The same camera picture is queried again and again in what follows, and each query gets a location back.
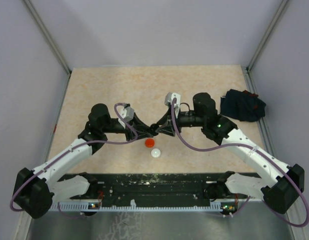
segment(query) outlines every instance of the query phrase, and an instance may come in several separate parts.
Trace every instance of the white bracket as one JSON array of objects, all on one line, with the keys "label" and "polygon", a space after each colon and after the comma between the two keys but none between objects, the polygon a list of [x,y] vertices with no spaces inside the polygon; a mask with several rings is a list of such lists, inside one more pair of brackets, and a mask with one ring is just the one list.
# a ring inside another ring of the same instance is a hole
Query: white bracket
[{"label": "white bracket", "polygon": [[180,101],[181,101],[181,95],[176,93],[176,92],[169,92],[164,99],[164,104],[166,106],[169,106],[169,104],[171,104],[173,102],[173,99],[176,98],[176,103],[174,104],[174,106],[171,106],[172,108],[174,108],[174,114],[175,114],[175,118],[178,118],[178,114],[180,111]]}]

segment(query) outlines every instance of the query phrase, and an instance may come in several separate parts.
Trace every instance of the enclosure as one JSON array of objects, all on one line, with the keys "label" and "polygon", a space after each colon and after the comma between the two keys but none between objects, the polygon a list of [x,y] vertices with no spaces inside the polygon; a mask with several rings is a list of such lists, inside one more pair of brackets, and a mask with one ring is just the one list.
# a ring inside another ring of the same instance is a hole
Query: enclosure
[{"label": "enclosure", "polygon": [[[76,221],[50,211],[32,220],[10,211],[17,173],[71,144],[93,105],[114,117],[115,103],[130,103],[151,125],[167,111],[168,92],[191,107],[207,92],[219,111],[230,89],[266,103],[258,122],[232,120],[268,153],[304,168],[309,203],[309,0],[0,0],[0,239],[309,239],[309,225],[288,226],[256,199],[227,219],[100,212]],[[182,136],[198,148],[216,145],[199,128]],[[105,144],[68,173],[255,172],[226,149],[202,154],[177,137],[155,138],[159,158],[144,141],[132,144]],[[286,217],[304,221],[300,199]]]}]

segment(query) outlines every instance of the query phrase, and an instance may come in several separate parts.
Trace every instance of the white cable clip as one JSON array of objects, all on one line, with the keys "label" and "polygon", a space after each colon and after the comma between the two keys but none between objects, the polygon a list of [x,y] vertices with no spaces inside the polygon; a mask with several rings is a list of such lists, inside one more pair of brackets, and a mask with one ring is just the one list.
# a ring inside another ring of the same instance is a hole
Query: white cable clip
[{"label": "white cable clip", "polygon": [[260,147],[258,145],[254,145],[253,148],[247,153],[243,161],[246,163],[246,160],[250,159],[252,154],[254,154],[259,148]]}]

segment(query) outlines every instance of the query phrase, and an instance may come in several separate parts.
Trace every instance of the metal frame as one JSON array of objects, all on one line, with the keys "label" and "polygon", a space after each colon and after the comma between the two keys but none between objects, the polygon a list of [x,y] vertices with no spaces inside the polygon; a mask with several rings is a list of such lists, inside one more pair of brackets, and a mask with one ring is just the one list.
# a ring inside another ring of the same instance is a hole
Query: metal frame
[{"label": "metal frame", "polygon": [[71,74],[72,70],[70,69],[64,55],[62,54],[60,48],[52,38],[50,32],[46,28],[44,22],[40,18],[36,8],[34,7],[33,3],[30,0],[22,0],[24,3],[25,8],[29,11],[30,15],[32,16],[34,22],[38,26],[43,38],[45,39],[46,43],[49,45],[51,51],[53,52],[54,56],[63,67],[65,72],[69,75]]},{"label": "metal frame", "polygon": [[289,3],[290,3],[290,0],[282,0],[281,1],[281,4],[280,4],[278,10],[276,11],[276,13],[275,13],[270,25],[268,26],[267,30],[265,31],[256,51],[255,51],[249,65],[248,65],[248,67],[246,68],[248,74],[251,72],[251,70],[255,66],[260,54],[262,53],[263,49],[266,47],[266,44],[267,44],[268,40],[270,39],[272,32],[274,31],[279,20],[282,18],[285,11],[287,10]]},{"label": "metal frame", "polygon": [[[47,44],[50,46],[51,51],[53,52],[54,56],[57,58],[58,62],[61,64],[63,69],[67,72],[68,74],[68,80],[65,84],[65,91],[62,100],[60,101],[60,105],[58,106],[58,115],[56,117],[56,123],[58,122],[60,112],[62,109],[62,105],[66,96],[66,91],[68,88],[70,76],[72,73],[72,70],[70,69],[64,55],[62,54],[60,48],[56,44],[56,42],[53,40],[51,34],[49,33],[48,29],[46,28],[44,22],[40,18],[37,10],[35,9],[33,3],[31,0],[21,0],[27,10],[29,11],[30,15],[32,16],[34,22],[38,26],[42,36],[44,37],[45,41]],[[252,77],[252,69],[254,68],[257,60],[259,59],[259,56],[263,52],[263,49],[266,47],[267,42],[269,41],[275,27],[278,25],[278,22],[284,15],[285,11],[288,8],[288,5],[290,3],[290,0],[282,0],[278,10],[276,11],[270,25],[268,26],[266,32],[264,33],[251,61],[249,62],[247,67],[242,67],[242,72],[244,75],[244,80],[246,82],[246,86],[248,90],[252,93],[257,93],[257,88],[254,83],[253,77]],[[268,127],[268,123],[266,118],[262,118],[260,121],[258,121],[258,128],[261,134],[261,138],[264,144],[264,147],[267,152],[269,152],[271,155],[276,156],[274,144],[271,138],[270,130]],[[51,148],[52,142],[53,142],[54,134],[51,134],[51,139],[50,139],[50,144],[47,146],[46,151],[45,151],[45,159],[47,160],[49,156],[49,150]],[[303,203],[298,199],[294,205],[291,206],[290,210],[287,212],[288,218],[292,222],[300,222],[303,220],[304,217],[304,208],[303,208]],[[31,223],[31,217],[25,213],[22,212],[19,216],[17,228],[15,230],[13,240],[25,240],[27,238],[29,226]],[[292,228],[293,235],[295,239],[298,240],[308,240],[309,239],[309,230],[306,230],[306,228]]]}]

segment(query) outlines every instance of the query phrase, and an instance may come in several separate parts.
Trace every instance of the white joint bracket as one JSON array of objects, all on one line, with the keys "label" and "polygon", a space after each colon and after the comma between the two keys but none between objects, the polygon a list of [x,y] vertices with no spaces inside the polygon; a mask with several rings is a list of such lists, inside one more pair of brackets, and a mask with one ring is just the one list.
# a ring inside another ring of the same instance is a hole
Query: white joint bracket
[{"label": "white joint bracket", "polygon": [[180,111],[180,101],[181,101],[181,95],[176,93],[176,92],[169,92],[164,99],[164,104],[166,106],[169,106],[169,104],[171,104],[173,102],[173,99],[176,98],[176,103],[174,104],[174,106],[171,106],[172,108],[174,108],[174,114],[175,114],[175,118],[178,118],[178,114]]},{"label": "white joint bracket", "polygon": [[[134,119],[135,110],[132,107],[127,106],[127,107],[121,109],[119,114],[126,122],[129,122],[132,119]],[[118,122],[121,124],[121,126],[126,128],[126,124],[120,118],[118,119]]]}]

